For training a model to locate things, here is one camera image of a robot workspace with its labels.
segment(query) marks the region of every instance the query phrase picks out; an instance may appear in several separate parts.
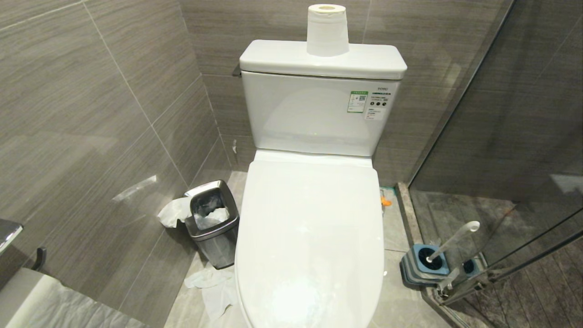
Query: toilet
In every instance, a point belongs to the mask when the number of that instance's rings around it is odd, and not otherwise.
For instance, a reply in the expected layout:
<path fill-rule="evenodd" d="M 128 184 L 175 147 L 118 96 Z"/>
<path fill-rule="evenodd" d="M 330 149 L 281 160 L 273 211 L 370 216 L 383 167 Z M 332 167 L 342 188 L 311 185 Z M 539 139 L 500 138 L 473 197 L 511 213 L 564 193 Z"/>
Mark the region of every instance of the toilet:
<path fill-rule="evenodd" d="M 234 265 L 245 321 L 366 328 L 384 272 L 371 157 L 407 66 L 393 46 L 318 57 L 306 42 L 255 40 L 240 67 L 258 149 Z"/>

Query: trash can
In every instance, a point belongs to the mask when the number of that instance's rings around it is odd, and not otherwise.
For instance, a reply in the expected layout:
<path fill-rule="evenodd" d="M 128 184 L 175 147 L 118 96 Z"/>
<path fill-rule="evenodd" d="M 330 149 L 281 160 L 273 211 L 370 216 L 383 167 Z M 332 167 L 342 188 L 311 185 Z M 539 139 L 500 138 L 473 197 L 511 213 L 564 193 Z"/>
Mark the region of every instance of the trash can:
<path fill-rule="evenodd" d="M 233 265 L 239 211 L 227 183 L 209 182 L 189 190 L 188 195 L 192 196 L 192 216 L 185 223 L 190 237 L 217 270 Z"/>

